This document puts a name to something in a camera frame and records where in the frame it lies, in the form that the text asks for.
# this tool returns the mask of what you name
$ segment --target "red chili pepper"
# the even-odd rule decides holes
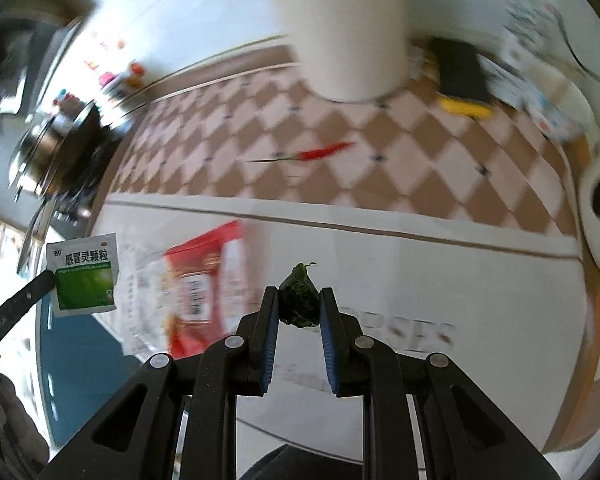
[[[277,162],[279,160],[318,160],[325,158],[326,156],[333,155],[334,153],[341,152],[346,148],[353,146],[355,142],[341,141],[335,144],[330,144],[325,148],[318,148],[317,150],[309,150],[307,152],[297,152],[291,156],[284,156],[280,158],[264,158],[261,160],[250,160],[249,162]]]

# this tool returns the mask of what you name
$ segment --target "pan handle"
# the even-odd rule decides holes
[[[33,236],[33,230],[35,229],[38,217],[40,216],[42,210],[45,208],[47,202],[49,202],[49,198],[45,196],[42,201],[42,204],[40,204],[38,210],[34,213],[31,222],[29,222],[29,227],[27,227],[27,232],[24,235],[24,241],[22,242],[20,257],[18,258],[18,265],[16,267],[17,274],[20,274],[20,271],[23,269],[24,264],[27,262],[27,257],[29,256],[29,252],[31,250],[31,237]]]

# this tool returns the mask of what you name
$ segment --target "blue gripper pad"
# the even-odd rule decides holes
[[[320,336],[322,336],[322,349],[324,350],[324,364],[327,367],[327,379],[331,386],[331,391],[334,395],[337,395],[340,387],[338,382],[338,360],[333,343],[333,334],[331,333],[331,323],[329,323],[327,308],[322,295],[320,295]]]
[[[280,323],[280,313],[278,312],[278,300],[273,302],[271,313],[269,314],[269,326],[267,327],[267,336],[262,351],[262,375],[260,376],[260,386],[264,394],[269,389],[269,383],[273,375],[273,359],[276,356],[276,341],[278,340],[278,325]]]

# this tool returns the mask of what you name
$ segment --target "screw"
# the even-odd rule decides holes
[[[368,335],[360,335],[353,342],[358,348],[367,349],[374,345],[374,340]]]
[[[156,354],[151,358],[149,364],[154,368],[164,368],[169,364],[169,356],[167,354]]]
[[[239,335],[231,335],[224,340],[224,346],[227,348],[240,348],[244,344],[244,339]]]
[[[444,354],[431,354],[429,362],[436,368],[445,368],[449,364],[449,358]]]

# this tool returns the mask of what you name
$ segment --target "black cable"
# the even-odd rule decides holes
[[[560,30],[560,35],[562,36],[564,43],[567,45],[569,52],[573,56],[573,59],[578,64],[578,66],[584,70],[584,72],[586,72],[589,76],[591,76],[593,79],[595,79],[597,82],[600,83],[600,75],[598,75],[597,73],[593,72],[593,70],[590,70],[589,68],[584,66],[583,63],[578,58],[578,56],[576,55],[576,53],[573,51],[573,48],[571,47],[571,43],[569,42],[569,38],[567,36],[567,30],[564,27],[564,18],[562,17],[562,14],[560,13],[560,11],[558,9],[556,9],[555,15],[556,15],[557,23],[558,23],[558,30]]]

